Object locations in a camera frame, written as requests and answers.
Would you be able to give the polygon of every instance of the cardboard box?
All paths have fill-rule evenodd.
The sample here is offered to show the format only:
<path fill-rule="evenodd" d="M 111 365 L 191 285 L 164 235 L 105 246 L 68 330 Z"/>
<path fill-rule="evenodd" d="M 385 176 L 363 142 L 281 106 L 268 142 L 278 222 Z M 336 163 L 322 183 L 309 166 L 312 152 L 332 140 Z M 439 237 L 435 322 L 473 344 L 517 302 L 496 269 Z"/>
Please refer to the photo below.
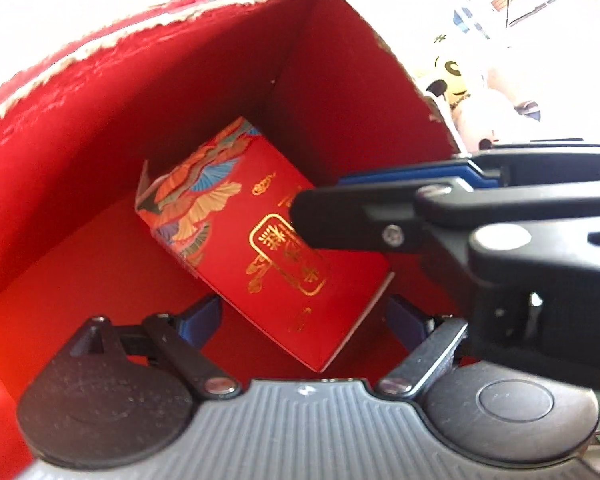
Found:
<path fill-rule="evenodd" d="M 139 322 L 208 293 L 151 240 L 133 194 L 144 160 L 164 174 L 238 116 L 315 186 L 458 149 L 346 0 L 176 0 L 17 74 L 0 89 L 1 479 L 30 459 L 14 400 L 85 318 Z M 393 292 L 448 310 L 413 260 L 390 261 Z M 222 368 L 312 376 L 230 311 L 205 348 Z M 403 355 L 373 311 L 329 372 L 374 381 Z"/>
<path fill-rule="evenodd" d="M 153 236 L 315 372 L 333 361 L 391 279 L 381 254 L 304 243 L 289 206 L 313 186 L 244 118 L 147 182 L 143 174 L 136 212 Z"/>

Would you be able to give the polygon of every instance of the black wire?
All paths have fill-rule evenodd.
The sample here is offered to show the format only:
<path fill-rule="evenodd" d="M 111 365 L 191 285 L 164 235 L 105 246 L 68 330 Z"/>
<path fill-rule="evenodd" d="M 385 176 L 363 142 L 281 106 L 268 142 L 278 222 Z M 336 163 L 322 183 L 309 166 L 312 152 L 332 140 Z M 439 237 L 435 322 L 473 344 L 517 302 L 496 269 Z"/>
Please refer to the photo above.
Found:
<path fill-rule="evenodd" d="M 507 0 L 507 17 L 504 20 L 504 28 L 509 27 L 509 3 L 510 3 L 510 0 Z"/>

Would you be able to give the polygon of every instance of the gray ribbed panel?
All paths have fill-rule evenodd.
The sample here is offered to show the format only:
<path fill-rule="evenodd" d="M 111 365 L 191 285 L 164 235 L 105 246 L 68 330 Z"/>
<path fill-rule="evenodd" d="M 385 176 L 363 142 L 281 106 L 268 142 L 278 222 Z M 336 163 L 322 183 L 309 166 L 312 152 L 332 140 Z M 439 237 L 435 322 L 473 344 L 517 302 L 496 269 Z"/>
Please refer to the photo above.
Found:
<path fill-rule="evenodd" d="M 314 388 L 310 395 L 305 387 Z M 253 381 L 206 402 L 167 449 L 132 466 L 77 472 L 36 462 L 21 480 L 593 480 L 576 459 L 535 470 L 472 462 L 429 433 L 413 406 L 359 381 Z"/>

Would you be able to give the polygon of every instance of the black round disc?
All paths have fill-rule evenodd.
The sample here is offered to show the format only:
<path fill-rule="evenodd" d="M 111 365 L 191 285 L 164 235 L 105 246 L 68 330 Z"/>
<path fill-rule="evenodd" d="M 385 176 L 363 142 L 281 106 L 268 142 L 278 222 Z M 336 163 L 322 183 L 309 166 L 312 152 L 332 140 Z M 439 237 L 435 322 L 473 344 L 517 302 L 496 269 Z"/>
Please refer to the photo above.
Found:
<path fill-rule="evenodd" d="M 170 444 L 193 402 L 175 377 L 100 356 L 45 369 L 18 406 L 29 445 L 46 462 L 78 469 L 126 465 Z"/>
<path fill-rule="evenodd" d="M 507 464 L 573 454 L 593 436 L 599 417 L 591 390 L 486 362 L 443 376 L 423 404 L 433 426 L 456 447 Z"/>

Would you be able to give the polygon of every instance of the small red box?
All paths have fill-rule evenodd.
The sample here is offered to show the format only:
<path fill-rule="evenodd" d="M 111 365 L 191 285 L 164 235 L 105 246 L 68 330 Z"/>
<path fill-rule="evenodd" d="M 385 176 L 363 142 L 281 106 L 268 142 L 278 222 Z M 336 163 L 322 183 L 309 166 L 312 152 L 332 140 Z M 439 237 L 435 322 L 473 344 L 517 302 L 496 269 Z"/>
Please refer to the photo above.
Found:
<path fill-rule="evenodd" d="M 239 118 L 150 186 L 144 172 L 136 211 L 190 272 L 319 372 L 390 274 L 380 254 L 315 251 L 302 241 L 288 211 L 312 187 Z"/>

